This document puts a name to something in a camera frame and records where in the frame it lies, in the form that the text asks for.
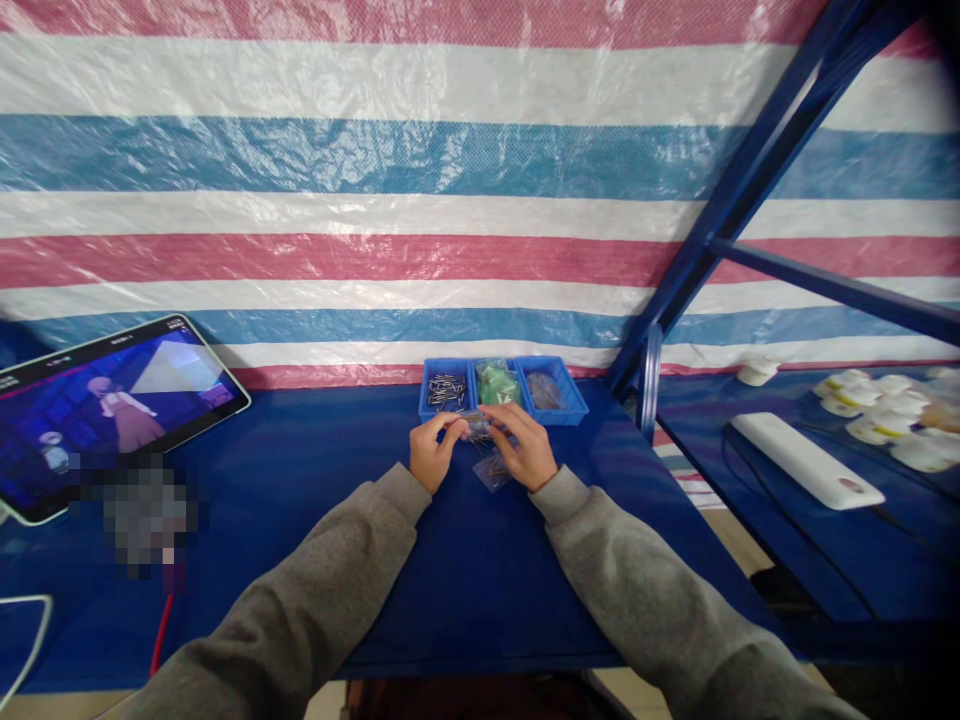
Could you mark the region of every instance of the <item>green component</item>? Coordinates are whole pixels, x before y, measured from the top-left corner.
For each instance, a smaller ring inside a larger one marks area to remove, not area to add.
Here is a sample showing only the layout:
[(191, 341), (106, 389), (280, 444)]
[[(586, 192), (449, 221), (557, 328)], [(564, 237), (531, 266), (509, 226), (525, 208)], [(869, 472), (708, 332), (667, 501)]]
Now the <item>green component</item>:
[(507, 369), (505, 360), (489, 360), (477, 365), (477, 394), (484, 405), (515, 402), (523, 406), (517, 374)]

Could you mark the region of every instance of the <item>blue stripe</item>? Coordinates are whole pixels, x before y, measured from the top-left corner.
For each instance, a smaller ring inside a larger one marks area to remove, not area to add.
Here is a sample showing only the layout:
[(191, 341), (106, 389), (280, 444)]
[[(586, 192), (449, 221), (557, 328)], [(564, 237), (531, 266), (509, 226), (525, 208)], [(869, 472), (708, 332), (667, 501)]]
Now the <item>blue stripe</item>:
[[(0, 116), (0, 189), (693, 200), (739, 127)], [(780, 198), (960, 197), (956, 135), (817, 132)]]
[(660, 458), (667, 470), (689, 470), (693, 467), (689, 460), (683, 455), (667, 455), (667, 457)]
[[(941, 303), (955, 310), (960, 303)], [(680, 345), (763, 345), (857, 336), (916, 335), (899, 325), (846, 306), (792, 310), (751, 310), (721, 315), (687, 313), (670, 331), (666, 343)]]
[[(70, 347), (169, 315), (109, 313), (24, 323), (39, 339)], [(187, 313), (213, 343), (463, 342), (528, 340), (617, 347), (627, 318), (590, 313), (483, 308), (444, 310), (199, 310)]]
[[(960, 309), (960, 303), (954, 304)], [(110, 313), (24, 323), (40, 340), (64, 348), (168, 315)], [(214, 343), (468, 342), (526, 340), (615, 348), (629, 318), (527, 308), (434, 310), (200, 310), (188, 313)], [(847, 307), (684, 315), (667, 344), (748, 345), (831, 337), (913, 335)]]

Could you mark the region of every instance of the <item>plastic tarp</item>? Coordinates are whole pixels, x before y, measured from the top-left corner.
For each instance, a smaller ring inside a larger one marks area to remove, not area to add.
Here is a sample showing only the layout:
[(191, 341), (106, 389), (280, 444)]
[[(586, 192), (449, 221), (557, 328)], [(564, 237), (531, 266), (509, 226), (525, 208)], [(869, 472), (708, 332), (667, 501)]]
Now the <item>plastic tarp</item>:
[[(426, 357), (601, 374), (817, 0), (0, 0), (0, 313), (63, 348), (184, 312), (251, 388)], [(744, 235), (956, 302), (960, 159), (922, 31)], [(664, 368), (955, 351), (724, 264)]]

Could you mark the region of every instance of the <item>floor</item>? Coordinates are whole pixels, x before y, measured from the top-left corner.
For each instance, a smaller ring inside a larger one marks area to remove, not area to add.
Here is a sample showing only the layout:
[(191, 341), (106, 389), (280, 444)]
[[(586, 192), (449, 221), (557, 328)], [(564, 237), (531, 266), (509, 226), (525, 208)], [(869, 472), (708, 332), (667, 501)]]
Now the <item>floor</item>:
[[(708, 510), (704, 518), (713, 528), (723, 544), (733, 555), (740, 568), (750, 575), (757, 570), (773, 565), (770, 558), (754, 542), (749, 533), (733, 517), (729, 510)], [(812, 665), (805, 666), (811, 679), (818, 685), (830, 689), (823, 676)], [(641, 680), (630, 668), (608, 668), (597, 670), (597, 676), (607, 688), (637, 718), (644, 720), (662, 720), (670, 717), (663, 694), (652, 685)], [(339, 720), (343, 706), (345, 683), (331, 682), (324, 686), (310, 702), (306, 720)], [(120, 717), (124, 706), (118, 705), (110, 712), (98, 716), (111, 708), (128, 693), (70, 693), (62, 695), (26, 695), (14, 698), (3, 715), (3, 720), (28, 720), (28, 718), (49, 718), (49, 720), (110, 720)]]

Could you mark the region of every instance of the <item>white power bank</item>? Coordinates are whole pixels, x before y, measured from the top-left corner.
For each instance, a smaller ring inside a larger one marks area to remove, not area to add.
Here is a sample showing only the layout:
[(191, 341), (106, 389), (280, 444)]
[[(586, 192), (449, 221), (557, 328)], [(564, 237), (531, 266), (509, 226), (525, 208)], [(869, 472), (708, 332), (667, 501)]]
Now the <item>white power bank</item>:
[(831, 510), (852, 510), (886, 500), (873, 485), (773, 413), (737, 415), (730, 424)]

